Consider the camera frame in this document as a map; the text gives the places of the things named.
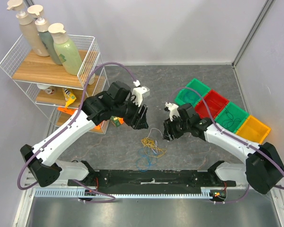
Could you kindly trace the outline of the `green storage bin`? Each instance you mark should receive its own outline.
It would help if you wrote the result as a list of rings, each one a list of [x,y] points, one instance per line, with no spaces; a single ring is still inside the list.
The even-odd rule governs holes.
[[[191,80],[186,87],[197,91],[202,97],[204,97],[211,90],[206,84],[196,78]],[[190,89],[182,89],[175,98],[175,102],[178,106],[190,103],[193,107],[195,107],[200,101],[201,98],[199,95]]]
[[[226,107],[216,116],[215,121],[226,130],[236,133],[236,131],[248,117],[249,113],[241,109],[233,102],[229,102]]]

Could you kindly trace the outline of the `red storage bin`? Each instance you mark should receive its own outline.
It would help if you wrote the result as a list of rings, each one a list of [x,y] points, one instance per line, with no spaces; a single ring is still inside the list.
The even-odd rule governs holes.
[[[215,90],[210,90],[204,97],[206,104],[209,107],[210,113],[213,118],[215,118],[229,103],[229,100]],[[195,106],[195,111],[199,114],[201,118],[209,118],[208,111],[202,100]]]

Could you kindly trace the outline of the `yellow storage bin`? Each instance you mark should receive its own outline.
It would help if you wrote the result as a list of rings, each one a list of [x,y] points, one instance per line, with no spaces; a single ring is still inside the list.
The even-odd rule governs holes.
[[[271,128],[269,126],[250,115],[236,131],[236,135],[246,140],[262,144],[270,131]]]

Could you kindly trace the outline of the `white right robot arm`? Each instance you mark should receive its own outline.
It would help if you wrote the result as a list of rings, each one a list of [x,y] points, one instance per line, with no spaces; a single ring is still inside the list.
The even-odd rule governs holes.
[[[185,133],[215,144],[236,156],[242,163],[222,162],[207,174],[208,183],[218,186],[223,181],[248,183],[261,194],[267,194],[284,178],[284,165],[275,148],[269,142],[258,144],[224,129],[210,118],[200,118],[191,104],[178,106],[165,103],[169,117],[163,122],[163,138],[169,141]]]

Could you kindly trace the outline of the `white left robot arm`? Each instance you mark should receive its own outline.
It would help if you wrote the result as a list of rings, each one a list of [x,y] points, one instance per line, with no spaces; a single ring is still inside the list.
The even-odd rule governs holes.
[[[56,180],[78,180],[84,186],[94,182],[92,168],[86,161],[65,162],[58,157],[79,137],[112,116],[120,117],[135,130],[147,129],[147,106],[143,98],[150,90],[143,87],[131,89],[123,82],[113,82],[108,90],[85,99],[82,106],[54,133],[35,144],[24,145],[20,152],[25,166],[41,187]]]

